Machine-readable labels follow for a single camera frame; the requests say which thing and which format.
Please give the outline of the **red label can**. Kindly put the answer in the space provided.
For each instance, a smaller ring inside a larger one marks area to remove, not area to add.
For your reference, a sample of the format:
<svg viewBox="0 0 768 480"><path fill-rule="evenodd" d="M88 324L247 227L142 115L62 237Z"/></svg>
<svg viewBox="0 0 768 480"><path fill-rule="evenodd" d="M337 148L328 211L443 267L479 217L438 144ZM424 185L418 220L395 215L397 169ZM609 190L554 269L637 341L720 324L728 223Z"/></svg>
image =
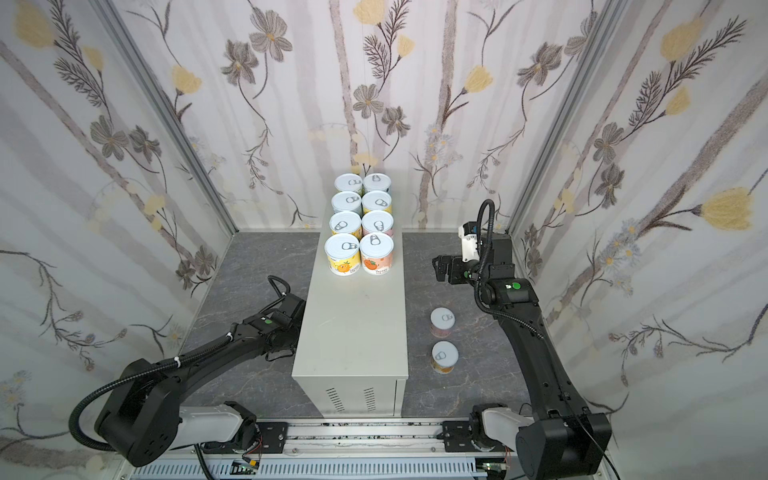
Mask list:
<svg viewBox="0 0 768 480"><path fill-rule="evenodd" d="M393 263L394 241L384 233L369 233L359 244L364 271L371 275L384 275Z"/></svg>

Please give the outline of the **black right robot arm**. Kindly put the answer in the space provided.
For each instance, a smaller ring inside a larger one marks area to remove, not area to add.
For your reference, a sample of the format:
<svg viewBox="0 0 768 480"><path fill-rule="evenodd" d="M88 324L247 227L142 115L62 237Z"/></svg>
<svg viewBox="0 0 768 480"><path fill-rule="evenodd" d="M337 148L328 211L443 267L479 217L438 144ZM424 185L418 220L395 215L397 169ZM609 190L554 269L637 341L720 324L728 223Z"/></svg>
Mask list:
<svg viewBox="0 0 768 480"><path fill-rule="evenodd" d="M528 479L594 475L609 460L612 427L591 410L566 373L544 324L532 284L516 275L512 239L494 231L495 203L482 202L477 217L459 229L462 252L432 260L435 277L467 284L479 310L497 321L508 339L529 394L525 417L500 403L474 406L468 436L443 429L447 449L505 447Z"/></svg>

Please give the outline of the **yellow label can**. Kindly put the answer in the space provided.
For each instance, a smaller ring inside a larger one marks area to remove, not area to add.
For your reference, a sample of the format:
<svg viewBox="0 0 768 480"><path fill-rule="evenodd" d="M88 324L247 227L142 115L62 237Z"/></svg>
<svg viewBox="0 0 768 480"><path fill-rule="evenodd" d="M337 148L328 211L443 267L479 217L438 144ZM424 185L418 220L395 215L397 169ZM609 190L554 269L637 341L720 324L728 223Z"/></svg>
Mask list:
<svg viewBox="0 0 768 480"><path fill-rule="evenodd" d="M324 244L329 267L337 276L351 276L361 267L359 240L352 234L332 234Z"/></svg>
<svg viewBox="0 0 768 480"><path fill-rule="evenodd" d="M385 191L370 191L365 193L362 197L362 209L363 214L368 214L374 211L392 213L392 197Z"/></svg>

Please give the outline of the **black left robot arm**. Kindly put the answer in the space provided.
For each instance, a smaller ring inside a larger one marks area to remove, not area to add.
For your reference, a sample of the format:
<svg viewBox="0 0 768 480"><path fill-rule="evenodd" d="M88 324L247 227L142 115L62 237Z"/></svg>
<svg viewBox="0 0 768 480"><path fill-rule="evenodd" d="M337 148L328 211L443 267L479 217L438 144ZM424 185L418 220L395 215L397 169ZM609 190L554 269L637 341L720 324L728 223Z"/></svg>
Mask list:
<svg viewBox="0 0 768 480"><path fill-rule="evenodd" d="M198 455L269 451L270 435L255 413L235 401L187 407L198 389L238 365L296 353L306 301L284 279L267 278L277 297L221 337L188 353L150 363L139 359L121 376L83 398L68 419L71 437L92 450L116 452L134 467L169 450L191 446Z"/></svg>

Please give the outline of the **green label can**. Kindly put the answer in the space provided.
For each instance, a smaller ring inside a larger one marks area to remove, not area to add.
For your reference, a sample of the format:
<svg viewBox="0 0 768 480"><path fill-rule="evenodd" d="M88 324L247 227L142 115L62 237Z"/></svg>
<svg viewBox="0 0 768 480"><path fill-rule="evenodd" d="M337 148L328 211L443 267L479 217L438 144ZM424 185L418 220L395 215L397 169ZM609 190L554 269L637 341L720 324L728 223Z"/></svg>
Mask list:
<svg viewBox="0 0 768 480"><path fill-rule="evenodd" d="M354 192L363 195L363 179L354 173L344 173L334 180L334 188L337 192Z"/></svg>

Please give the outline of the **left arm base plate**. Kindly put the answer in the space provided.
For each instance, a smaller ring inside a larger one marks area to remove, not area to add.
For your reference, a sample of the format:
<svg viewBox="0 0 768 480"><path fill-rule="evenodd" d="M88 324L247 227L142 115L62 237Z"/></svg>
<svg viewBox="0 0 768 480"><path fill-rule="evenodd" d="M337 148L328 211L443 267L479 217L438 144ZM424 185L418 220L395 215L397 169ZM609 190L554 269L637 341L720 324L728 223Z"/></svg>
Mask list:
<svg viewBox="0 0 768 480"><path fill-rule="evenodd" d="M282 454L288 435L287 422L258 422L246 427L244 453Z"/></svg>

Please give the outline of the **teal brown label can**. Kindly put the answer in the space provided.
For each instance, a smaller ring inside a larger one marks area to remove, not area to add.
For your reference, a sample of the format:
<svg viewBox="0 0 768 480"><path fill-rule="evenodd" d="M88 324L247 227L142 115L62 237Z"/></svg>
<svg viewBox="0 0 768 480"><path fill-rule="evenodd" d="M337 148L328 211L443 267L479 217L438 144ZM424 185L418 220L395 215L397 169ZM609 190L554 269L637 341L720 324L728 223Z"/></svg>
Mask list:
<svg viewBox="0 0 768 480"><path fill-rule="evenodd" d="M365 193L385 192L389 193L392 186L391 178L382 173L370 173L363 179L363 189Z"/></svg>

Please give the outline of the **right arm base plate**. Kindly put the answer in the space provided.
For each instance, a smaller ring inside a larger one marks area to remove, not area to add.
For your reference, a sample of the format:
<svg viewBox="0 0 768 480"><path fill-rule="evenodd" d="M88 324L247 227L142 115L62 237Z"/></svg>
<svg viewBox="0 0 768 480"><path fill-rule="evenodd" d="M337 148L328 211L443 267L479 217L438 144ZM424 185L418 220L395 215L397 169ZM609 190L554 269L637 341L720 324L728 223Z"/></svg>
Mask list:
<svg viewBox="0 0 768 480"><path fill-rule="evenodd" d="M510 421L484 422L478 419L448 420L442 423L443 441L449 453L505 453L516 451L520 425Z"/></svg>

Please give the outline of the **pink label can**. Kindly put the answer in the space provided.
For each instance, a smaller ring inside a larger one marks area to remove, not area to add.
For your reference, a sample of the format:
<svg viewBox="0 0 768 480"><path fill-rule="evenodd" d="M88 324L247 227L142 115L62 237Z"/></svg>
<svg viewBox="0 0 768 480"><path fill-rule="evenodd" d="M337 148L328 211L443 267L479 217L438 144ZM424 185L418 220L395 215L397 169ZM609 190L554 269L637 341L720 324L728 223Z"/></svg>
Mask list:
<svg viewBox="0 0 768 480"><path fill-rule="evenodd" d="M439 339L447 338L454 328L456 317L446 307L437 307L430 313L430 331Z"/></svg>

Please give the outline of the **orange label can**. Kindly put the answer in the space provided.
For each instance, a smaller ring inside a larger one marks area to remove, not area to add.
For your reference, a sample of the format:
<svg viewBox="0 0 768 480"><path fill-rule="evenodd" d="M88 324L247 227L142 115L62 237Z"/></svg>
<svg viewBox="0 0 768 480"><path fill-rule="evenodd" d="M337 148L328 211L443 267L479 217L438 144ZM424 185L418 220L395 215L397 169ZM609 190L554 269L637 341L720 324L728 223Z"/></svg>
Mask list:
<svg viewBox="0 0 768 480"><path fill-rule="evenodd" d="M449 341L441 340L432 346L431 365L440 374L449 374L458 363L460 354L458 348Z"/></svg>

